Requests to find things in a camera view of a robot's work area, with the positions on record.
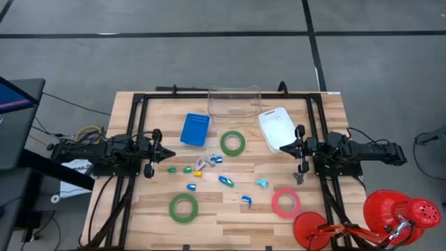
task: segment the gray floor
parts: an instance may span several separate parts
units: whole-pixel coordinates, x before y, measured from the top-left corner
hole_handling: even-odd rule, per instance
[[[311,0],[317,31],[446,30],[443,0]],[[165,31],[302,31],[299,0],[15,0],[0,33],[119,33]],[[413,137],[446,124],[446,37],[318,38],[329,91],[341,91],[351,126],[403,146],[408,163],[391,167],[364,163],[367,193],[395,189],[446,201],[446,182],[423,176],[412,157]],[[110,112],[116,91],[150,91],[156,86],[260,86],[273,90],[284,80],[293,91],[317,91],[306,37],[296,38],[115,38],[2,39],[0,74],[7,79],[42,77],[45,91]],[[44,97],[38,118],[52,132],[107,126],[108,118]],[[34,137],[52,139],[36,131]],[[360,135],[354,136],[358,141]],[[27,147],[49,155],[33,140]],[[420,164],[446,177],[444,152],[417,149]],[[61,249],[77,247],[89,196],[54,207],[62,230]],[[16,232],[9,250],[19,250]],[[25,250],[52,250],[57,231]],[[444,250],[446,223],[426,231],[404,250]]]

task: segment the green tape roll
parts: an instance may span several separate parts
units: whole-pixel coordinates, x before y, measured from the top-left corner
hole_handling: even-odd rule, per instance
[[[187,217],[179,217],[179,216],[176,215],[176,210],[175,210],[176,205],[182,199],[187,199],[192,204],[192,212],[190,212],[189,216],[187,216]],[[197,200],[192,195],[189,195],[189,194],[186,194],[186,193],[176,195],[170,201],[169,214],[170,214],[170,217],[172,217],[172,219],[174,219],[176,222],[179,222],[179,223],[189,222],[189,221],[193,220],[197,216],[197,214],[198,214],[198,203],[197,203]]]
[[[240,146],[236,150],[231,150],[226,146],[225,142],[229,137],[236,137],[240,140]],[[245,150],[245,138],[241,133],[236,131],[225,132],[220,140],[220,147],[222,148],[223,153],[226,155],[229,156],[240,155],[243,152],[243,150]]]

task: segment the red lamp shade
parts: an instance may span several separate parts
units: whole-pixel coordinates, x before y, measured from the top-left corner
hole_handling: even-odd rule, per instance
[[[398,215],[415,222],[412,237],[404,243],[408,245],[422,237],[424,230],[440,223],[441,215],[437,206],[426,199],[410,198],[393,190],[378,190],[369,195],[364,203],[364,218],[372,232],[385,236],[395,229],[400,221]],[[390,244],[404,241],[410,233],[406,227]]]

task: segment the wooden tabletop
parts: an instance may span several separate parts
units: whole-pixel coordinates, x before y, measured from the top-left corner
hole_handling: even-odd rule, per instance
[[[126,132],[133,92],[118,92],[111,113],[107,136]],[[321,93],[328,130],[346,133],[348,127],[344,105],[339,94]],[[273,249],[303,250],[292,233],[294,219],[281,218],[271,206],[272,196],[281,188],[290,188],[298,194],[301,201],[300,212],[313,211],[325,217],[321,186],[314,174],[312,159],[309,158],[310,171],[304,184],[297,186],[292,173],[298,161],[286,153],[271,153],[258,123],[233,124],[210,123],[204,147],[188,146],[180,142],[180,135],[187,113],[207,114],[206,99],[150,99],[148,103],[144,130],[159,128],[162,131],[162,145],[176,152],[176,156],[156,165],[152,179],[138,176],[128,225],[126,250],[179,250],[190,245],[193,250],[264,250],[271,245]],[[262,111],[283,107],[295,125],[306,127],[306,137],[311,136],[307,105],[298,99],[263,99]],[[314,113],[318,134],[322,135],[317,108]],[[229,130],[241,132],[246,139],[245,150],[238,157],[225,156],[220,148],[220,137]],[[223,163],[216,167],[205,167],[201,178],[184,174],[184,167],[194,168],[197,156],[215,153],[223,156]],[[167,169],[176,167],[175,174]],[[227,176],[234,188],[218,181],[218,176]],[[263,189],[255,180],[266,178],[269,186]],[[86,243],[88,225],[94,203],[107,177],[95,182],[89,212],[86,216],[82,243]],[[362,216],[362,206],[366,199],[363,187],[351,177],[339,177],[346,214],[350,220],[361,227],[367,227]],[[192,192],[186,185],[194,183],[197,190]],[[92,224],[92,236],[108,218],[112,206],[116,178],[105,188],[100,198]],[[179,193],[190,193],[197,199],[199,214],[191,222],[177,223],[169,216],[169,203]],[[252,207],[241,201],[243,195],[252,198]],[[287,197],[279,200],[285,209],[292,207]],[[180,203],[179,213],[190,211],[188,203]],[[115,227],[113,243],[118,243],[119,218]]]

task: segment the monitor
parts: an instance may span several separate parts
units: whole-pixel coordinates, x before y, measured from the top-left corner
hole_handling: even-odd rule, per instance
[[[13,83],[0,77],[0,114],[26,109],[38,105],[38,101],[16,87]]]

